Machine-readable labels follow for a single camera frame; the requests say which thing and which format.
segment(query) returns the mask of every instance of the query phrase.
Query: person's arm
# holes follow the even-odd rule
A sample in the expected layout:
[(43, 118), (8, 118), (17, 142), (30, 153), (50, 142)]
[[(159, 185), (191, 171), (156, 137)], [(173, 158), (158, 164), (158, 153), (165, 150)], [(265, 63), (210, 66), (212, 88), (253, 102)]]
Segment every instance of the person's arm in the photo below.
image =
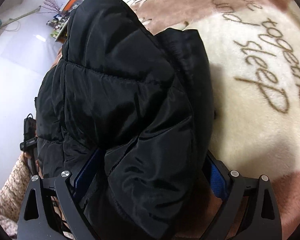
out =
[(29, 170), (24, 161), (23, 153), (21, 153), (8, 180), (0, 190), (0, 215), (15, 222), (18, 221), (21, 203), (29, 180)]

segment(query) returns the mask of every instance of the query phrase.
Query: black puffer jacket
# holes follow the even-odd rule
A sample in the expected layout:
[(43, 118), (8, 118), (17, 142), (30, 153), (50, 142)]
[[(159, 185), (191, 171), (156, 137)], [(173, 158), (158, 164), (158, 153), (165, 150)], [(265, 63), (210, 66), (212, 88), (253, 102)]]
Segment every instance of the black puffer jacket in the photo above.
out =
[(71, 13), (62, 54), (36, 103), (44, 177), (75, 168), (97, 147), (106, 150), (98, 173), (117, 213), (162, 237), (211, 135), (210, 71), (198, 32), (153, 36), (122, 0), (85, 0)]

